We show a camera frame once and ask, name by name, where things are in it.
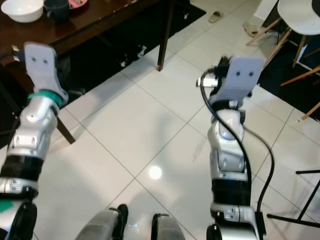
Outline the wooden chair legs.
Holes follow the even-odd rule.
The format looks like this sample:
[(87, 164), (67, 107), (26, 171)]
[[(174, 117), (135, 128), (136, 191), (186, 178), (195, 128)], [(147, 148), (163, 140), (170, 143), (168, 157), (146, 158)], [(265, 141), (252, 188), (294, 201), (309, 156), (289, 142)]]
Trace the wooden chair legs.
[[(308, 57), (312, 57), (313, 55), (315, 54), (318, 54), (320, 53), (320, 47), (317, 48), (316, 50), (306, 54), (303, 56), (303, 58), (308, 58)], [(298, 75), (297, 77), (294, 77), (294, 78), (291, 78), (290, 80), (287, 80), (283, 83), (281, 83), (279, 86), (281, 87), (284, 87), (288, 84), (291, 84), (291, 83), (294, 83), (296, 82), (297, 80), (301, 80), (301, 79), (304, 79), (306, 77), (309, 77), (315, 73), (318, 73), (320, 72), (320, 64), (318, 64), (318, 66), (314, 67), (313, 69), (307, 71), (306, 73), (303, 73), (301, 75)], [(308, 119), (316, 110), (320, 109), (320, 102), (318, 102), (315, 106), (313, 106), (302, 118), (301, 120), (304, 121), (306, 119)]]

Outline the beige slipper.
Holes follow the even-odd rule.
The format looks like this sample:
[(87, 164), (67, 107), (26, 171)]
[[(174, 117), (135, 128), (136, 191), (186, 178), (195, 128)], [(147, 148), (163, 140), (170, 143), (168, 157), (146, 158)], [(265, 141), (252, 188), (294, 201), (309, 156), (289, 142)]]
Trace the beige slipper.
[(248, 36), (251, 38), (256, 37), (260, 33), (260, 26), (256, 26), (250, 22), (244, 22), (242, 24), (243, 30), (246, 32)]
[(224, 14), (221, 11), (214, 11), (210, 14), (208, 22), (214, 24), (218, 22), (223, 16)]

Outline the black metal stand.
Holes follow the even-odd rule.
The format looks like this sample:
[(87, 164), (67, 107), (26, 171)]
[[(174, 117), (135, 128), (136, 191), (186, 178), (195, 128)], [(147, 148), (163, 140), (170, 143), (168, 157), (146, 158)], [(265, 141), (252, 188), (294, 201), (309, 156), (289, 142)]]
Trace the black metal stand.
[(298, 214), (297, 218), (289, 218), (289, 217), (283, 217), (281, 215), (273, 215), (273, 214), (267, 214), (266, 217), (270, 219), (288, 222), (288, 223), (298, 224), (301, 226), (315, 227), (320, 229), (320, 222), (303, 220), (304, 215), (306, 215), (307, 210), (309, 209), (309, 207), (312, 205), (313, 202), (315, 202), (318, 208), (320, 209), (320, 197), (316, 197), (316, 194), (319, 192), (319, 189), (320, 189), (320, 179), (317, 181), (315, 187), (313, 188), (313, 191), (311, 192), (311, 195), (308, 197), (304, 207), (302, 208), (301, 212)]

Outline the white bowl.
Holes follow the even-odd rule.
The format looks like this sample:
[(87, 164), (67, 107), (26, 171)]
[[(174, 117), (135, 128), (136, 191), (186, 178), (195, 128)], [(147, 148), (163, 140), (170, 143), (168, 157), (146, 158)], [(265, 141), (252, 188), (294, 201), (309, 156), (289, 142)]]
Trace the white bowl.
[(0, 5), (2, 13), (18, 23), (32, 23), (41, 18), (44, 0), (5, 0)]

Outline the pink plate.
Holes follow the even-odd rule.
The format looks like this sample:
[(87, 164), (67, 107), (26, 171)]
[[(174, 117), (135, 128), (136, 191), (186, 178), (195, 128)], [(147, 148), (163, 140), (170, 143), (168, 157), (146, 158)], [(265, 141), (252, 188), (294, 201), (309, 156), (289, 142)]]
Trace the pink plate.
[(70, 5), (70, 9), (80, 9), (81, 7), (85, 6), (89, 0), (68, 0)]

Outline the grey robot leg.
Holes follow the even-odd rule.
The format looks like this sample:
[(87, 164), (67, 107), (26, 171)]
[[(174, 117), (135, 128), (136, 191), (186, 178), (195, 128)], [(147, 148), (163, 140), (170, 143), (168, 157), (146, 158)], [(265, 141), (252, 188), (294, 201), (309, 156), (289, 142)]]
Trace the grey robot leg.
[(171, 215), (157, 213), (151, 220), (151, 240), (186, 240), (178, 222)]
[(123, 240), (128, 215), (126, 204), (100, 211), (85, 224), (75, 240)]

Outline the grey right robot leg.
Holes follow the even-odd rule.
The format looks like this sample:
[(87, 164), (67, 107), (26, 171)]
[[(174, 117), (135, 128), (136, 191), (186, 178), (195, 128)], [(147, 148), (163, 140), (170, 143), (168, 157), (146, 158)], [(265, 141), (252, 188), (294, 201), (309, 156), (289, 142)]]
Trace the grey right robot leg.
[(151, 220), (151, 240), (186, 240), (178, 222), (171, 215), (157, 213)]

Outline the white chair with wooden legs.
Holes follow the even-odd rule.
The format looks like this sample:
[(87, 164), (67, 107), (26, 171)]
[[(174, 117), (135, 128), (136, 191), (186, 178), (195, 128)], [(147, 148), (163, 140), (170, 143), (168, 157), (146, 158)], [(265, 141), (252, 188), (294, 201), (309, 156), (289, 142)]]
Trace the white chair with wooden legs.
[(266, 59), (264, 63), (265, 67), (285, 44), (291, 32), (302, 36), (298, 44), (297, 52), (295, 53), (294, 64), (300, 59), (303, 47), (307, 42), (307, 37), (320, 35), (320, 0), (279, 0), (277, 11), (279, 18), (247, 42), (247, 46), (249, 46), (252, 42), (256, 41), (256, 39), (278, 25), (281, 20), (287, 25), (288, 29), (278, 42), (277, 47)]

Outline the grey left robot leg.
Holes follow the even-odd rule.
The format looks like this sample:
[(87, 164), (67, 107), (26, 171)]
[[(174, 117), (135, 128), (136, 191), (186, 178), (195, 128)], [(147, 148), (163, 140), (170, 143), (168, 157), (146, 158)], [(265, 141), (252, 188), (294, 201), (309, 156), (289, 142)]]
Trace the grey left robot leg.
[(100, 211), (85, 224), (75, 240), (123, 240), (128, 215), (126, 204)]

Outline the dark purple cup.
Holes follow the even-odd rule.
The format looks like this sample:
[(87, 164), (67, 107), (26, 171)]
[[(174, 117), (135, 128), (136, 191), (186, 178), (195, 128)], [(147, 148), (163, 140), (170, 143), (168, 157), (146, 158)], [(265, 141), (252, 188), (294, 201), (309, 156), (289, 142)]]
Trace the dark purple cup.
[(46, 10), (46, 16), (55, 23), (64, 23), (69, 20), (69, 0), (44, 0), (43, 6)]

